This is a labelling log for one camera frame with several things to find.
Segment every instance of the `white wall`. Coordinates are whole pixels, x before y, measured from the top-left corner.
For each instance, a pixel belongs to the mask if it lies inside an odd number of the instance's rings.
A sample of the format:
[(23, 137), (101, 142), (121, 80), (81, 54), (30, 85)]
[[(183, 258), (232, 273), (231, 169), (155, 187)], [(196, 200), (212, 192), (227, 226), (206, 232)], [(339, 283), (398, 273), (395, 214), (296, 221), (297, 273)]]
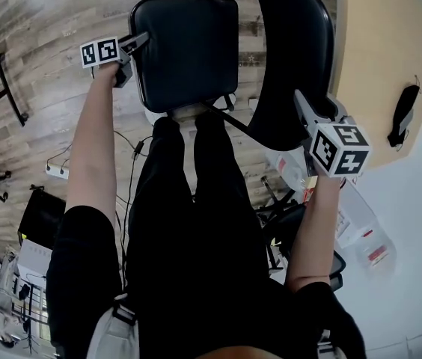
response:
[(337, 297), (355, 317), (367, 347), (377, 349), (422, 334), (422, 128), (410, 157), (366, 172), (358, 187), (394, 241), (398, 266), (390, 281), (370, 282), (347, 251)]

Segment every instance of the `black shirt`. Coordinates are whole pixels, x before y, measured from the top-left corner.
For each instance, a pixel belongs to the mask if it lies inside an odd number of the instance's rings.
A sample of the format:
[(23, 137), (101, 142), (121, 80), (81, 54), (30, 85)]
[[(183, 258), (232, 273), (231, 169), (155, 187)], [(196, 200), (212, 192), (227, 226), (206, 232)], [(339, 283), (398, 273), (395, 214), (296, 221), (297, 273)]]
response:
[[(151, 245), (150, 258), (158, 259), (152, 252)], [(199, 263), (192, 265), (199, 269)], [(159, 280), (161, 274), (149, 275)], [(312, 283), (292, 294), (272, 279), (252, 286), (223, 283), (220, 289), (207, 289), (195, 284), (205, 281), (194, 277), (189, 269), (183, 297), (171, 303), (167, 288), (147, 297), (147, 310), (152, 311), (138, 314), (143, 359), (171, 353), (196, 358), (230, 346), (256, 347), (283, 359), (317, 358), (323, 329), (331, 331), (333, 343), (348, 359), (365, 358), (354, 320), (326, 283)], [(95, 326), (121, 293), (120, 287), (110, 221), (90, 207), (70, 209), (52, 253), (46, 287), (52, 343), (59, 353), (66, 358), (86, 357)]]

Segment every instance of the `power strip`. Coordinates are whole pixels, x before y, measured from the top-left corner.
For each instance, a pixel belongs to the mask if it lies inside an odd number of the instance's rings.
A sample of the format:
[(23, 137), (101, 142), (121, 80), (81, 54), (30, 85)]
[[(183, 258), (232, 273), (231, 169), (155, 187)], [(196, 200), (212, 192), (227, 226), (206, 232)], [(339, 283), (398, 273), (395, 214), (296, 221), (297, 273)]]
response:
[(54, 176), (58, 178), (63, 178), (64, 180), (68, 180), (68, 174), (70, 171), (68, 170), (68, 168), (62, 168), (61, 165), (48, 164), (48, 165), (45, 165), (45, 172), (49, 176)]

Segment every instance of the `wooden floor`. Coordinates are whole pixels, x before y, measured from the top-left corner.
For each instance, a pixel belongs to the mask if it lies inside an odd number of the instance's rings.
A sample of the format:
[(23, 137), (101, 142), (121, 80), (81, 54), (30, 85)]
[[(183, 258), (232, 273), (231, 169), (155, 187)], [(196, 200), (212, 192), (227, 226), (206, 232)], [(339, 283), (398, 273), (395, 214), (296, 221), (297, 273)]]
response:
[[(0, 183), (0, 191), (10, 195), (0, 203), (0, 254), (6, 245), (19, 247), (16, 236), (31, 192), (31, 184), (44, 185), (46, 191), (66, 198), (67, 182), (45, 174), (46, 160), (65, 150), (72, 142), (85, 96), (91, 83), (89, 71), (83, 70), (79, 46), (100, 37), (127, 34), (127, 17), (140, 0), (0, 0), (0, 52), (6, 54), (5, 74), (20, 109), (29, 120), (22, 128), (6, 99), (0, 102), (0, 173), (13, 176)], [(266, 66), (266, 40), (257, 0), (239, 3), (240, 68), (237, 105), (234, 116), (249, 121), (248, 99), (260, 94)], [(323, 0), (335, 18), (336, 0)], [(192, 191), (196, 176), (193, 165), (196, 108), (178, 114), (186, 142), (184, 168)], [(133, 144), (151, 134), (136, 84), (114, 91), (114, 126)], [(260, 183), (262, 175), (283, 189), (284, 183), (269, 167), (259, 144), (228, 127), (236, 160), (245, 175), (254, 206), (269, 199)], [(118, 194), (127, 199), (132, 151), (116, 137)], [(62, 164), (66, 153), (54, 159)], [(132, 193), (144, 158), (136, 163)], [(123, 219), (125, 203), (118, 200)]]

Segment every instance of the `desk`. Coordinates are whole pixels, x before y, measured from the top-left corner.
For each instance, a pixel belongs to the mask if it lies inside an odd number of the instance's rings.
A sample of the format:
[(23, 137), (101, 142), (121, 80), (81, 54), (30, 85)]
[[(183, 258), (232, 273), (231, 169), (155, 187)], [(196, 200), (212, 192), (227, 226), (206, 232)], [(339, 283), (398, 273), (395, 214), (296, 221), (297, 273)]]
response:
[(373, 144), (369, 167), (406, 157), (422, 124), (422, 94), (403, 148), (387, 136), (403, 89), (422, 89), (422, 0), (338, 0), (332, 93), (362, 125)]

